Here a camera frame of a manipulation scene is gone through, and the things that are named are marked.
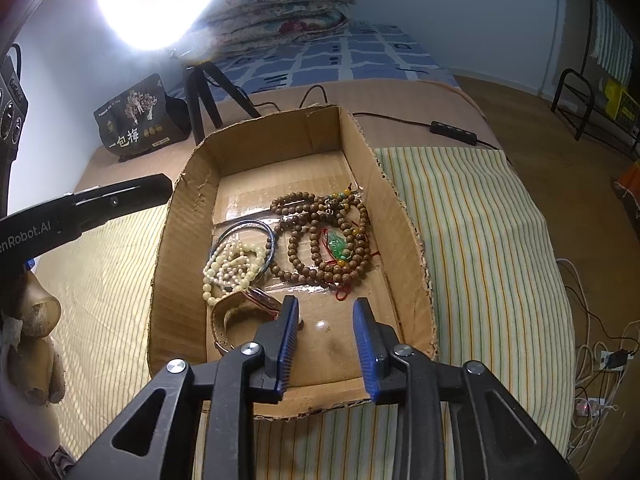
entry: black tripod leg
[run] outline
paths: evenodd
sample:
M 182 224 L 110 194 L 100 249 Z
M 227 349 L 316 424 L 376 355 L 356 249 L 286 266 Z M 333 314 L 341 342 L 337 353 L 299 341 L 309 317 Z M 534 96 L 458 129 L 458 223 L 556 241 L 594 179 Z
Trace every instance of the black tripod leg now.
M 220 117 L 220 112 L 218 111 L 218 107 L 216 106 L 216 100 L 213 98 L 211 94 L 211 90 L 209 89 L 209 84 L 207 83 L 207 79 L 204 77 L 204 72 L 201 68 L 195 68 L 194 77 L 196 79 L 196 87 L 198 88 L 198 94 L 202 99 L 202 103 L 204 104 L 205 110 L 209 117 L 211 117 L 211 121 L 216 129 L 220 129 L 223 126 L 222 118 Z
M 228 93 L 245 112 L 251 115 L 252 118 L 257 119 L 258 117 L 261 117 L 260 112 L 255 109 L 254 104 L 244 94 L 242 94 L 242 92 L 239 91 L 231 81 L 229 81 L 229 78 L 224 75 L 222 70 L 220 70 L 214 63 L 206 61 L 200 66 L 213 78 L 213 81 L 218 83 L 220 88 Z
M 184 91 L 187 97 L 187 108 L 191 120 L 191 131 L 196 146 L 204 140 L 204 126 L 202 125 L 202 114 L 200 113 L 200 99 L 198 98 L 198 88 L 196 85 L 196 68 L 185 68 L 182 72 L 184 80 Z

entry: white wall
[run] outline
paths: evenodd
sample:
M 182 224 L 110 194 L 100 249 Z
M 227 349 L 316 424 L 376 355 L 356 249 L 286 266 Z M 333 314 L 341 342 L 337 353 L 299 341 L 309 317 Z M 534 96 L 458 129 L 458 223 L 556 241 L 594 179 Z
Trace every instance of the white wall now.
M 399 25 L 455 73 L 552 93 L 564 19 L 560 0 L 554 41 L 557 1 L 358 0 L 353 13 Z M 100 143 L 96 108 L 154 72 L 168 89 L 181 77 L 166 52 L 136 52 L 120 41 L 96 0 L 45 0 L 18 39 L 30 109 L 10 210 L 73 189 Z

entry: floral blanket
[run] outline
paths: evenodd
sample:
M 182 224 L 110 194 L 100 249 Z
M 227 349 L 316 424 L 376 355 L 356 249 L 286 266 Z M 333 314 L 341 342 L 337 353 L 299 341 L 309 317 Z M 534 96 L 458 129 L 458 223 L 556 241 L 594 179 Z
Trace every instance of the floral blanket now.
M 355 0 L 226 0 L 178 42 L 185 62 L 216 60 L 256 48 L 306 41 L 343 30 Z

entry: striped cloth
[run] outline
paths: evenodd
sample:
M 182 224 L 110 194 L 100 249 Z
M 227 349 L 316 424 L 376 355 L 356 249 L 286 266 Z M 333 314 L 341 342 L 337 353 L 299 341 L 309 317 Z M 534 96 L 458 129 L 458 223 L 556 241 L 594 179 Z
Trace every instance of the striped cloth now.
M 390 148 L 376 155 L 424 238 L 441 361 L 485 362 L 564 452 L 573 399 L 569 305 L 545 221 L 504 154 Z M 108 222 L 38 265 L 64 308 L 54 335 L 68 393 L 58 416 L 63 444 L 76 456 L 148 381 L 146 321 L 165 213 L 162 206 Z M 366 403 L 256 420 L 257 478 L 391 478 L 396 413 Z M 443 431 L 453 478 L 446 411 Z

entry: leather bracelet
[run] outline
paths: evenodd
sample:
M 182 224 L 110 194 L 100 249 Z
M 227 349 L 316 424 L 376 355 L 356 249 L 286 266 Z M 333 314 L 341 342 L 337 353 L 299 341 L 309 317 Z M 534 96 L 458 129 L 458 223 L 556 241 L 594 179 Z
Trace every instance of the leather bracelet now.
M 252 304 L 241 303 L 250 300 Z M 227 314 L 235 309 L 241 310 L 261 310 L 276 319 L 280 314 L 282 304 L 272 298 L 259 288 L 250 286 L 245 290 L 232 292 L 228 296 L 220 299 L 211 309 L 211 331 L 213 332 L 213 345 L 220 355 L 224 356 L 231 352 L 234 347 L 226 336 Z

